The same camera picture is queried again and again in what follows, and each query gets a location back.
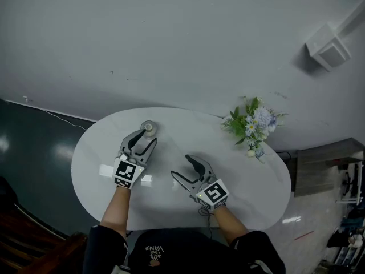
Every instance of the dark green floor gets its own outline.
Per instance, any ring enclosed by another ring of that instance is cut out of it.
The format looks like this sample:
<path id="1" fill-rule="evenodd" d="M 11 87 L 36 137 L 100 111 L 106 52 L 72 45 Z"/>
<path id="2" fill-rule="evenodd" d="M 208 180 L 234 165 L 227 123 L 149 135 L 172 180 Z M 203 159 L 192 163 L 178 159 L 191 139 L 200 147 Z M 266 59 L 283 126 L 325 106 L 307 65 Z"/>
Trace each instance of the dark green floor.
<path id="1" fill-rule="evenodd" d="M 85 128 L 93 124 L 61 117 Z M 98 223 L 71 180 L 73 151 L 83 133 L 44 111 L 0 100 L 0 175 L 25 209 L 67 235 L 87 233 Z"/>

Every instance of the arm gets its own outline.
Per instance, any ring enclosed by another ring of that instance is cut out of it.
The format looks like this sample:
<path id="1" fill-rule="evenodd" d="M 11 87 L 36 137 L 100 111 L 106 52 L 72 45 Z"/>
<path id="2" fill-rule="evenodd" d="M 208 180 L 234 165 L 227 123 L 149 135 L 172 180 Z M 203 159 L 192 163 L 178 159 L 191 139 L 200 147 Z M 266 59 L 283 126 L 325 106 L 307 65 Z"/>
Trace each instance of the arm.
<path id="1" fill-rule="evenodd" d="M 267 234 L 261 231 L 249 232 L 224 205 L 218 207 L 214 215 L 227 243 L 242 254 L 243 260 L 259 264 L 264 271 L 270 269 L 274 274 L 286 273 L 285 265 Z"/>
<path id="2" fill-rule="evenodd" d="M 126 239 L 125 235 L 127 231 L 130 198 L 131 190 L 124 187 L 118 187 L 100 222 L 101 226 L 115 230 L 121 234 L 124 239 Z"/>
<path id="3" fill-rule="evenodd" d="M 234 239 L 249 233 L 248 229 L 224 205 L 218 207 L 214 211 L 214 215 L 229 245 Z"/>
<path id="4" fill-rule="evenodd" d="M 125 262 L 128 246 L 125 241 L 131 190 L 118 187 L 106 209 L 101 226 L 90 229 L 83 273 L 112 273 L 115 265 Z"/>

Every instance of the blue flower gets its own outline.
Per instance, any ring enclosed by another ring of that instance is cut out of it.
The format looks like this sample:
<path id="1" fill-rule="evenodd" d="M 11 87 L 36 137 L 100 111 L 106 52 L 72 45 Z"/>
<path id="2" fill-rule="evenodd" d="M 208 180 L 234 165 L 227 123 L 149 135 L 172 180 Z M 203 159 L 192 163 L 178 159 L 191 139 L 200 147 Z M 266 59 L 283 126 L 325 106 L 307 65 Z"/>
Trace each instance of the blue flower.
<path id="1" fill-rule="evenodd" d="M 261 147 L 259 149 L 256 149 L 256 151 L 255 151 L 255 156 L 257 159 L 259 159 L 264 154 L 265 153 L 263 152 L 263 149 Z"/>
<path id="2" fill-rule="evenodd" d="M 267 127 L 271 122 L 271 113 L 264 107 L 256 109 L 253 115 L 260 127 Z"/>
<path id="3" fill-rule="evenodd" d="M 268 126 L 270 133 L 275 131 L 276 125 L 277 125 L 277 117 L 275 115 L 271 115 L 271 121 Z"/>

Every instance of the flower bouquet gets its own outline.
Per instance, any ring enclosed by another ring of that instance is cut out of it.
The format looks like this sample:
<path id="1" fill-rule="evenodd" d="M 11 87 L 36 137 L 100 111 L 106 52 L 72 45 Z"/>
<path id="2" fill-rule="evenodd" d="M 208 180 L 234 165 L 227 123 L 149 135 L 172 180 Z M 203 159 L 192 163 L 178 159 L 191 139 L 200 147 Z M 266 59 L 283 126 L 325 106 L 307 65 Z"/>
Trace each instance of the flower bouquet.
<path id="1" fill-rule="evenodd" d="M 246 101 L 246 97 L 244 100 L 246 115 L 240 115 L 240 110 L 236 107 L 222 126 L 240 138 L 236 144 L 246 141 L 250 148 L 247 152 L 248 157 L 256 156 L 259 159 L 264 154 L 261 142 L 280 126 L 278 119 L 287 114 L 275 114 L 273 110 L 265 108 L 262 99 L 257 97 L 251 103 Z"/>

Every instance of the wooden furniture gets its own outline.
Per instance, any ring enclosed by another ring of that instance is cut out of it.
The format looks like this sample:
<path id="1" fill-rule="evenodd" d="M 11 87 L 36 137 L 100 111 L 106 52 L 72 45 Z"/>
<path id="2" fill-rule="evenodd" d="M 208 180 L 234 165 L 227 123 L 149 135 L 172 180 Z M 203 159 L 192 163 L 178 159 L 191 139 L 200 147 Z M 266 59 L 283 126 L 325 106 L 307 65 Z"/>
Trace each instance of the wooden furniture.
<path id="1" fill-rule="evenodd" d="M 1 208 L 0 273 L 81 273 L 85 246 L 84 234 L 65 241 L 16 206 Z"/>
<path id="2" fill-rule="evenodd" d="M 364 151 L 365 146 L 353 138 L 299 150 L 294 196 L 333 190 L 336 167 L 363 161 Z"/>

